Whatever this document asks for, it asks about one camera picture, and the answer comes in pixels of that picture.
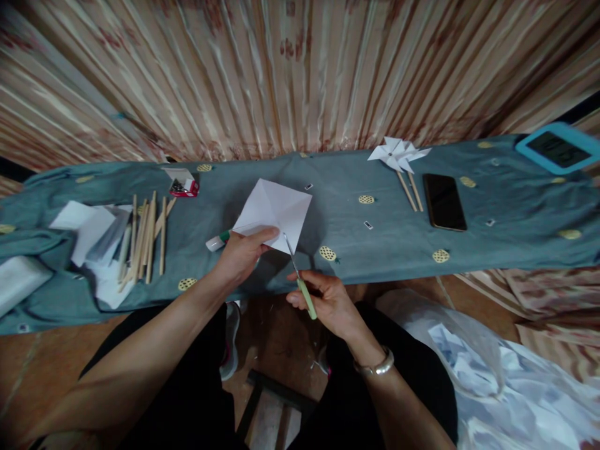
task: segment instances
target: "forearm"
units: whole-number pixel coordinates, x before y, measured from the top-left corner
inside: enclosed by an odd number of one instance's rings
[[[137,420],[228,294],[211,275],[198,281],[92,367],[32,435]]]
[[[346,342],[360,366],[377,366],[386,355],[373,333],[362,327]],[[454,444],[395,367],[364,377],[386,447],[453,449]]]

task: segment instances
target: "shoe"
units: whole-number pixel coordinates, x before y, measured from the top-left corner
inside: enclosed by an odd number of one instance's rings
[[[219,372],[221,381],[228,380],[238,370],[238,349],[236,348],[236,335],[238,334],[241,313],[235,302],[227,303],[227,319],[225,324],[225,355]]]

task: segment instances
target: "black pants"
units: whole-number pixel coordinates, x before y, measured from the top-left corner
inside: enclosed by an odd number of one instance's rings
[[[379,343],[394,353],[402,377],[456,443],[454,388],[437,355],[371,305],[359,302],[356,307]],[[102,343],[81,376],[162,310],[154,307],[129,315]],[[121,448],[246,448],[235,435],[233,397],[223,391],[219,375],[225,318],[224,305],[192,343]],[[327,388],[289,448],[384,448],[366,385],[354,370],[348,346],[338,337],[327,344],[327,361],[331,367]]]

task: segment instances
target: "green scissors handle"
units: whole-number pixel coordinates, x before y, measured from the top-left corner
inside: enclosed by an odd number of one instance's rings
[[[300,292],[302,292],[302,295],[304,296],[306,305],[308,306],[308,314],[312,320],[315,320],[317,318],[317,312],[314,310],[313,301],[311,300],[311,295],[308,293],[308,289],[306,289],[306,284],[301,278],[297,278],[296,281],[298,283],[298,287],[300,288]]]

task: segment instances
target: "bangle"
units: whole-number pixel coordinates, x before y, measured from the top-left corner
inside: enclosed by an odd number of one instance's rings
[[[383,351],[386,353],[386,358],[383,360],[383,362],[381,364],[378,364],[377,366],[374,366],[374,367],[368,367],[368,366],[359,366],[358,364],[356,364],[356,361],[354,362],[354,368],[356,369],[356,371],[359,374],[365,375],[365,376],[367,376],[367,375],[383,375],[384,373],[386,373],[388,370],[390,370],[392,368],[392,366],[394,365],[394,354],[386,346],[381,346],[381,348],[383,348]]]

